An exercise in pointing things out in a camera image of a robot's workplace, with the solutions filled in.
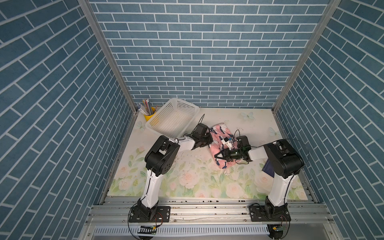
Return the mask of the right aluminium corner post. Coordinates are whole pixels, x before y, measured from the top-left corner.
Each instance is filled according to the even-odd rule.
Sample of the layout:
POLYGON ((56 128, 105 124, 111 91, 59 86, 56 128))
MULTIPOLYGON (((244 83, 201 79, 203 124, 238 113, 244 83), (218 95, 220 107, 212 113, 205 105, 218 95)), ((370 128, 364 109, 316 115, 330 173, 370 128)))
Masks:
POLYGON ((331 17, 335 13, 337 7, 339 6, 341 0, 331 0, 329 1, 328 5, 326 6, 323 15, 321 16, 318 24, 314 28, 314 31, 308 40, 302 54, 298 58, 298 61, 293 68, 293 71, 291 75, 288 77, 285 86, 283 87, 280 95, 277 98, 277 101, 273 105, 272 113, 273 115, 276 115, 280 106, 282 105, 285 97, 289 93, 289 90, 293 86, 294 82, 296 81, 299 73, 303 69, 304 64, 306 63, 307 59, 309 58, 310 54, 312 53, 316 43, 320 39, 323 31, 325 30, 326 26, 328 25, 329 21, 331 20, 331 17))

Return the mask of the striped pencil bundle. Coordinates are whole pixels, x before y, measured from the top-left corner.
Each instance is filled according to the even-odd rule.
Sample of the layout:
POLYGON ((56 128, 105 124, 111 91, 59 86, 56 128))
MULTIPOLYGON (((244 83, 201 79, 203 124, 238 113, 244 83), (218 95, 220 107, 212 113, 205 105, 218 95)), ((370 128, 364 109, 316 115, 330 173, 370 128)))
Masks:
POLYGON ((144 104, 144 106, 145 106, 147 115, 148 115, 148 116, 152 115, 154 112, 153 112, 153 110, 152 110, 152 107, 150 106, 149 99, 144 99, 144 100, 143 100, 143 104, 144 104))

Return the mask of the yellow metal pencil cup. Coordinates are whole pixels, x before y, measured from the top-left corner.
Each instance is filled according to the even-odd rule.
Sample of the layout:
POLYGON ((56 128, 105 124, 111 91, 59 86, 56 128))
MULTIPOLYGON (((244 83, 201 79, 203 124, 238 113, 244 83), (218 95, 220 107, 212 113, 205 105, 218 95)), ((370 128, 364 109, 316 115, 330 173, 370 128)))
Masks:
POLYGON ((152 115, 144 115, 146 122, 148 122, 155 115, 156 110, 157 110, 156 108, 152 107, 153 114, 152 115))

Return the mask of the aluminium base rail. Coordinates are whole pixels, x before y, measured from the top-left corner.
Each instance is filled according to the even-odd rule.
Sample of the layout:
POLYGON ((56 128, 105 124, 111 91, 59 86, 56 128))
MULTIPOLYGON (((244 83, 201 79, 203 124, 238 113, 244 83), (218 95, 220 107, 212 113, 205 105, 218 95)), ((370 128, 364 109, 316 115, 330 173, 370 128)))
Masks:
MULTIPOLYGON (((87 217, 87 226, 125 226, 134 197, 107 197, 101 205, 94 205, 87 217)), ((169 206, 171 224, 202 225, 252 224, 249 206, 255 200, 161 198, 159 206, 169 206)), ((313 201, 290 201, 288 212, 291 224, 331 224, 334 222, 325 204, 313 201)))

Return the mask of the navy blue book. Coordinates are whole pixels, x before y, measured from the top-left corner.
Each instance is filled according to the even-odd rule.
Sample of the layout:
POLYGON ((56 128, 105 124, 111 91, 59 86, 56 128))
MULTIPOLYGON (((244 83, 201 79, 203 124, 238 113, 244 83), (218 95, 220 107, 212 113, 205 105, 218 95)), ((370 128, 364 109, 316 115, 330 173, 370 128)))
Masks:
POLYGON ((267 175, 269 175, 270 177, 274 178, 274 175, 275 175, 275 171, 273 169, 273 166, 271 164, 271 161, 270 160, 267 160, 265 165, 263 166, 262 168, 262 171, 264 173, 266 173, 267 175))

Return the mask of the aluminium corner post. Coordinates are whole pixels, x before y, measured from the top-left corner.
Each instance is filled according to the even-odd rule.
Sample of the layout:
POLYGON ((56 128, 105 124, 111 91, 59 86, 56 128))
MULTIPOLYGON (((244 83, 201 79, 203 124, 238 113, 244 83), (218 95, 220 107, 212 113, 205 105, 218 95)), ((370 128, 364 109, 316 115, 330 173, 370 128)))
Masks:
POLYGON ((113 56, 113 53, 108 45, 108 42, 103 34, 103 31, 97 21, 97 18, 96 18, 96 15, 94 14, 93 12, 93 9, 91 7, 91 4, 89 1, 86 1, 86 0, 78 0, 78 3, 106 57, 106 60, 114 74, 114 76, 116 77, 116 80, 117 80, 117 83, 119 84, 132 112, 134 115, 137 114, 137 110, 136 110, 136 106, 135 106, 135 103, 129 93, 129 90, 127 88, 127 85, 123 79, 123 76, 118 68, 118 65, 114 59, 114 56, 113 56))
POLYGON ((325 30, 326 26, 328 25, 329 21, 331 20, 331 17, 335 13, 337 7, 339 6, 341 0, 331 0, 329 1, 328 5, 326 6, 323 15, 321 16, 318 24, 314 28, 314 31, 308 40, 302 54, 298 58, 298 61, 293 68, 293 71, 291 75, 288 77, 285 86, 283 87, 280 95, 277 98, 277 101, 273 105, 272 113, 273 115, 276 115, 280 106, 282 105, 285 97, 289 93, 289 90, 293 86, 294 82, 296 81, 299 73, 303 69, 304 64, 306 63, 307 59, 309 58, 310 54, 312 53, 316 43, 320 39, 323 31, 325 30))

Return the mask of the white plastic mesh basket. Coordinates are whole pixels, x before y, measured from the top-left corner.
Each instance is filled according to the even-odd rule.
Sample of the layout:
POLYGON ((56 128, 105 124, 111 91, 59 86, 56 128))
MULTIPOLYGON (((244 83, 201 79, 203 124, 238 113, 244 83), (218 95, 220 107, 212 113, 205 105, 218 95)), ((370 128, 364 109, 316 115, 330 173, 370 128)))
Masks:
POLYGON ((172 98, 146 122, 146 128, 169 139, 179 138, 185 133, 199 111, 200 107, 192 103, 172 98))

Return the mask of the pink shark print shorts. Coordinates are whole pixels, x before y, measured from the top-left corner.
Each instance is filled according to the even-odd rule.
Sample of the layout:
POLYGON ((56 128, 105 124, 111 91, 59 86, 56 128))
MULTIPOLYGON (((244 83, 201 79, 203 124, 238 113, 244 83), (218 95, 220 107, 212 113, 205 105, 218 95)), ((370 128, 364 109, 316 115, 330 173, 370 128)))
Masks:
POLYGON ((216 155, 220 151, 229 148, 229 146, 224 142, 225 139, 227 139, 227 142, 232 145, 231 150, 237 149, 237 142, 234 139, 234 135, 231 133, 227 125, 225 123, 219 123, 217 125, 214 125, 210 128, 210 134, 213 139, 213 142, 209 144, 209 149, 215 161, 214 166, 223 170, 227 170, 230 167, 234 166, 235 162, 228 162, 226 160, 221 160, 216 157, 216 155))

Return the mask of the left aluminium corner post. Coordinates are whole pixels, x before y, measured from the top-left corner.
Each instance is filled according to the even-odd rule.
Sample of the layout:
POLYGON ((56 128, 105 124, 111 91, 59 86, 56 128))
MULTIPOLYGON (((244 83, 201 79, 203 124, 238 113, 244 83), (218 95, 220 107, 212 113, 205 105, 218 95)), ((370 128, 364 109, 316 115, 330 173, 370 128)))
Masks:
POLYGON ((97 18, 96 18, 96 15, 94 14, 93 12, 93 9, 91 7, 91 4, 89 1, 86 1, 86 0, 78 0, 78 3, 106 57, 106 60, 114 74, 114 76, 116 77, 116 80, 117 80, 117 83, 119 84, 132 112, 134 115, 137 114, 137 110, 136 110, 136 106, 135 106, 135 103, 129 93, 129 90, 127 88, 127 85, 123 79, 123 76, 118 68, 118 65, 114 59, 114 56, 113 56, 113 53, 108 45, 108 42, 103 34, 103 31, 97 21, 97 18))

